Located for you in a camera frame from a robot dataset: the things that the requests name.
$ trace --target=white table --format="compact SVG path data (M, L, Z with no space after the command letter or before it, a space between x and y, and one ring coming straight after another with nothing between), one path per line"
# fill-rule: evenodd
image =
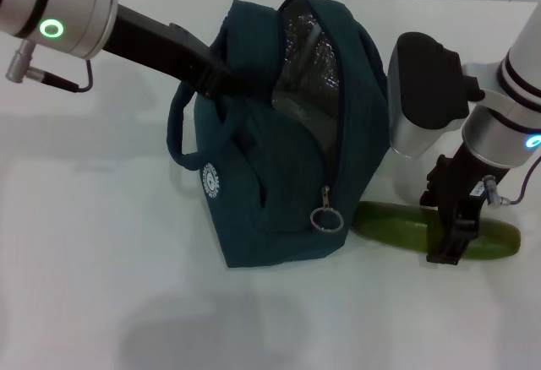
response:
M120 1L207 43L232 2ZM464 62L497 61L534 7L340 1L385 64L408 30ZM17 45L2 35L2 67ZM85 83L79 59L40 49L35 65ZM515 258L434 266L350 235L323 260L227 269L198 175L167 153L177 81L107 53L94 68L86 95L0 79L1 370L541 367L541 171L523 204L499 213L522 231ZM364 197L416 203L437 155L459 143L447 134L415 161L389 152ZM516 197L531 162L504 195Z

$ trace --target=insulated lunch bag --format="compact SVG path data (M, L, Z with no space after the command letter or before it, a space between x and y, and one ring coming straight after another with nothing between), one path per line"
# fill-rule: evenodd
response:
M389 148L386 77L369 34L331 0L286 0L278 10L235 1L211 49L260 89L198 95L198 151L184 155L194 90L180 84L167 145L178 164L199 170L227 265L336 251Z

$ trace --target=silver insulated lining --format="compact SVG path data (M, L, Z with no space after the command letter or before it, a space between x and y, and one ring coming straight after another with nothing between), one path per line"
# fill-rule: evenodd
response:
M331 43L304 0L283 11L286 56L272 105L300 121L320 142L331 162L338 119L338 72Z

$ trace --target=blue led light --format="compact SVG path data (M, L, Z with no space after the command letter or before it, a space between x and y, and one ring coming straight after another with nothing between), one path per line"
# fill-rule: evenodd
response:
M526 141L527 148L535 148L541 144L541 135L532 136Z

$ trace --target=cucumber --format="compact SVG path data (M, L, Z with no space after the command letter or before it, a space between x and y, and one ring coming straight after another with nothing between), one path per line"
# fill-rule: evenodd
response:
M352 229L361 237L421 253L437 246L444 233L437 209L367 201L358 204ZM479 236L470 242L463 258L506 258L520 246L521 233L516 227L482 218Z

